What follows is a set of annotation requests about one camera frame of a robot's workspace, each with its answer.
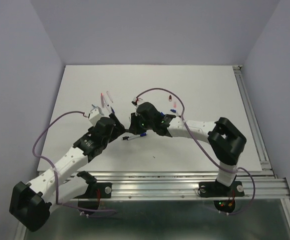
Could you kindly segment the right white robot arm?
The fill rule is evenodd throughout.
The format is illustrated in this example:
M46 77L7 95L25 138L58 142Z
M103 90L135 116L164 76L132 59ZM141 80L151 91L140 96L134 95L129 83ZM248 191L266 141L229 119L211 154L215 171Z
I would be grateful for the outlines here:
M130 116L129 132L140 135L151 130L162 137L187 138L211 146L219 160L215 191L226 195L233 189L238 160L246 137L225 117L217 121L184 120L175 114L163 114L149 102L142 103Z

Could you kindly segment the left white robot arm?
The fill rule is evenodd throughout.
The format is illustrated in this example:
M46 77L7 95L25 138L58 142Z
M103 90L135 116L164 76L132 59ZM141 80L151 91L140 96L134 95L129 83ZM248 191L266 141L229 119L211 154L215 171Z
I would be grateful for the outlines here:
M52 206L59 202L59 188L79 168L90 163L107 145L126 132L114 113L102 116L68 152L40 176L19 182L11 194L9 212L28 230L35 232L48 220Z

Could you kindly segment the pink highlighter pen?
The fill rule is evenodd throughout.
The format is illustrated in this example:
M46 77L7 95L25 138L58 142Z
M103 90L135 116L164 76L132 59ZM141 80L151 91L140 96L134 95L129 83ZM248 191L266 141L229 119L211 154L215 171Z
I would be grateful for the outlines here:
M105 102L104 102L103 93L100 94L100 99L101 99L101 107L105 108Z

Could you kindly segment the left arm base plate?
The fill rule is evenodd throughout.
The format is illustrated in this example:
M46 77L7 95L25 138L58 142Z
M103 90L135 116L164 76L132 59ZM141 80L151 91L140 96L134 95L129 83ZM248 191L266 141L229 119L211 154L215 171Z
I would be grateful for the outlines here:
M82 194L76 195L74 199L110 199L112 192L111 182L96 182L87 185Z

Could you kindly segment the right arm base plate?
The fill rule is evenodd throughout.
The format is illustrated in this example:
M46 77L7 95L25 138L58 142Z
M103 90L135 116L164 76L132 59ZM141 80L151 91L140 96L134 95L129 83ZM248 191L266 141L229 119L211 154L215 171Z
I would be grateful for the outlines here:
M217 181L203 181L199 183L199 195L202 198L244 197L244 188L241 181L234 181L230 186L225 186Z

